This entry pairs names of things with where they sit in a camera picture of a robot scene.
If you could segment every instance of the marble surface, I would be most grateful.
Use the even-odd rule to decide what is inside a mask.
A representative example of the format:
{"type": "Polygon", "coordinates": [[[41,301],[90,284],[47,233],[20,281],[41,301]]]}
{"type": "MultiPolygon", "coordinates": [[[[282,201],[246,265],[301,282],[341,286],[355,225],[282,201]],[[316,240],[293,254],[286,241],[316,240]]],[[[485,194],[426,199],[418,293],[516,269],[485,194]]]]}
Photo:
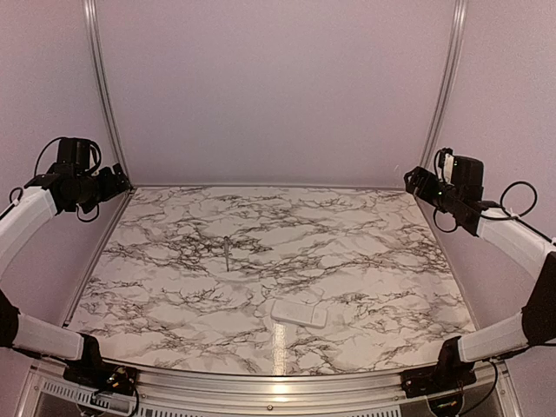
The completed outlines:
{"type": "Polygon", "coordinates": [[[427,363],[473,324],[410,195],[158,188],[137,190],[70,328],[113,359],[282,375],[427,363]],[[274,321],[276,299],[326,327],[274,321]]]}

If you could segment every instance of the purple wall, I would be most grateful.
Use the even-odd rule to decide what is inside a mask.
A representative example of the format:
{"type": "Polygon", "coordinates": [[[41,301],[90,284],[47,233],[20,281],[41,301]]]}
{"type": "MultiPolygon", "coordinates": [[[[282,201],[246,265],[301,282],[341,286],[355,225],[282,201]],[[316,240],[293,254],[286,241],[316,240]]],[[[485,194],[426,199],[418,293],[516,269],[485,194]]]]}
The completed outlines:
{"type": "MultiPolygon", "coordinates": [[[[57,136],[98,141],[114,161],[104,127],[80,2],[0,2],[0,198],[33,173],[44,144],[57,136]]],[[[55,156],[44,156],[43,169],[55,156]]],[[[113,215],[104,204],[90,224],[60,215],[10,264],[0,285],[22,311],[61,324],[76,284],[113,215]]],[[[29,361],[0,348],[0,409],[13,415],[29,361]]]]}
{"type": "Polygon", "coordinates": [[[446,0],[111,0],[103,53],[138,184],[400,186],[427,136],[446,0]]]}
{"type": "MultiPolygon", "coordinates": [[[[513,181],[539,191],[526,218],[556,235],[556,5],[551,0],[469,2],[459,73],[439,147],[485,163],[485,198],[513,181]]],[[[508,200],[516,211],[525,203],[508,200]]],[[[477,321],[488,326],[525,305],[533,279],[496,248],[459,231],[440,234],[477,321]]],[[[556,410],[556,349],[537,347],[510,362],[525,416],[556,410]]]]}

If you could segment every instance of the aluminum frame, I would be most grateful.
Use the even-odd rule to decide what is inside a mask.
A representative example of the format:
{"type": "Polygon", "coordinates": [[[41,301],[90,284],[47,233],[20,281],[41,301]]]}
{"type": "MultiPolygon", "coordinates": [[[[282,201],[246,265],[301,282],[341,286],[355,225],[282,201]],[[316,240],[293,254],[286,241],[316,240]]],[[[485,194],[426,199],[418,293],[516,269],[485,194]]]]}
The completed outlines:
{"type": "MultiPolygon", "coordinates": [[[[204,374],[134,366],[139,368],[138,390],[143,405],[172,407],[198,414],[357,414],[365,410],[425,400],[425,397],[406,398],[400,387],[400,372],[403,369],[359,374],[273,377],[204,374]]],[[[496,393],[503,415],[521,417],[506,364],[501,361],[497,366],[500,376],[496,393]]],[[[71,384],[62,379],[63,369],[62,364],[54,361],[34,362],[23,390],[17,417],[34,415],[45,381],[71,384]]],[[[475,372],[477,383],[465,389],[488,387],[493,383],[494,372],[489,364],[477,364],[475,372]]],[[[120,395],[115,396],[115,400],[127,400],[130,404],[135,402],[131,397],[120,395]]]]}
{"type": "Polygon", "coordinates": [[[467,0],[456,0],[453,10],[452,32],[448,44],[448,54],[440,92],[434,109],[433,119],[428,128],[427,139],[423,148],[419,165],[428,167],[433,158],[434,149],[439,140],[440,130],[444,122],[447,105],[453,90],[455,77],[460,63],[461,45],[463,44],[463,33],[467,16],[467,0]]]}
{"type": "Polygon", "coordinates": [[[110,101],[108,80],[106,77],[106,69],[104,68],[103,50],[101,47],[101,37],[96,16],[96,0],[83,0],[83,11],[85,14],[87,31],[89,33],[89,46],[95,70],[96,87],[98,88],[101,105],[103,107],[104,121],[109,134],[110,146],[112,147],[116,161],[122,165],[123,172],[129,177],[128,165],[123,154],[122,142],[114,116],[114,109],[110,101]]]}

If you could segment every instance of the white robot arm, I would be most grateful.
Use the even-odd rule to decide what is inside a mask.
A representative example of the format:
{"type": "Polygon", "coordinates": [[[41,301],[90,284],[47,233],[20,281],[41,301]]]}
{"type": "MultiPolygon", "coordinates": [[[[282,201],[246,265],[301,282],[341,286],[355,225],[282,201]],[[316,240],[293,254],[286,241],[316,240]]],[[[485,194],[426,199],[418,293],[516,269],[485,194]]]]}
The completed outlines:
{"type": "Polygon", "coordinates": [[[556,338],[556,246],[521,220],[533,207],[514,215],[503,205],[504,194],[514,185],[531,187],[535,201],[536,191],[526,182],[515,182],[500,203],[482,201],[482,177],[481,161],[441,149],[434,158],[434,173],[416,167],[404,180],[408,193],[434,207],[435,223],[438,211],[451,214],[456,228],[462,227],[499,248],[536,281],[535,287],[526,306],[514,316],[445,341],[435,366],[402,373],[402,387],[408,397],[474,383],[476,361],[512,357],[556,338]]]}
{"type": "MultiPolygon", "coordinates": [[[[88,139],[57,138],[57,160],[44,175],[36,175],[20,195],[0,213],[0,280],[11,260],[44,223],[55,215],[89,213],[130,189],[119,164],[100,167],[101,153],[88,139]],[[93,156],[95,164],[90,167],[93,156]]],[[[104,389],[115,367],[103,362],[94,337],[54,326],[20,313],[0,290],[0,347],[33,356],[50,356],[68,365],[67,379],[104,389]]],[[[124,373],[136,373],[125,368],[124,373]]],[[[135,386],[118,384],[120,394],[132,394],[135,386]]]]}

